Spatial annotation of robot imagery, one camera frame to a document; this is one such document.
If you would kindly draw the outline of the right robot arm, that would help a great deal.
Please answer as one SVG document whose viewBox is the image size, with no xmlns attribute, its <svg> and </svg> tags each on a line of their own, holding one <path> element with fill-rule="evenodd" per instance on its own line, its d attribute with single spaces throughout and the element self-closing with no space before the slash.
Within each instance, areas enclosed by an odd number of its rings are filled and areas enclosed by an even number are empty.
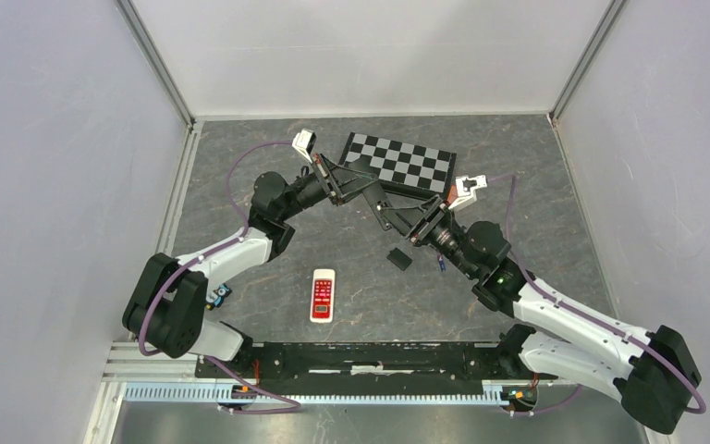
<svg viewBox="0 0 710 444">
<path fill-rule="evenodd" d="M 497 223 L 463 228 L 439 198 L 404 208 L 382 201 L 374 212 L 382 225 L 432 248 L 472 280 L 486 308 L 519 320 L 496 354 L 504 375 L 531 371 L 595 389 L 664 435 L 685 413 L 704 412 L 701 374 L 677 330 L 636 327 L 565 296 L 520 266 Z"/>
</svg>

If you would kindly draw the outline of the black battery cover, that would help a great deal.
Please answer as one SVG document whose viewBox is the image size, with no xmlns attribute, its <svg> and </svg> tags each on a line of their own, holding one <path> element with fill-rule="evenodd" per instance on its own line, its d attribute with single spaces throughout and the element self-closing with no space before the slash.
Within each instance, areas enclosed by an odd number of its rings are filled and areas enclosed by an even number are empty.
<svg viewBox="0 0 710 444">
<path fill-rule="evenodd" d="M 387 254 L 386 259 L 401 271 L 406 271 L 413 262 L 413 260 L 399 248 L 392 249 Z"/>
</svg>

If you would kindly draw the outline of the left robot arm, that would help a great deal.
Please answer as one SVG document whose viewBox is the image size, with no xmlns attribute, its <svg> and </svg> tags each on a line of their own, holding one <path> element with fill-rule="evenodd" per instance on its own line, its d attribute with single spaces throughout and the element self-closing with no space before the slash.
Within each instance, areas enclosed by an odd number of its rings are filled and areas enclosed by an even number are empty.
<svg viewBox="0 0 710 444">
<path fill-rule="evenodd" d="M 230 376 L 246 375 L 253 352 L 243 345 L 244 334 L 205 319 L 209 294 L 277 258 L 295 233 L 290 218 L 324 200 L 342 205 L 377 181 L 366 162 L 340 166 L 320 154 L 313 157 L 309 173 L 293 182 L 274 171 L 263 173 L 254 181 L 243 228 L 196 253 L 157 253 L 148 259 L 122 315 L 123 327 L 137 336 L 146 355 L 212 356 Z"/>
</svg>

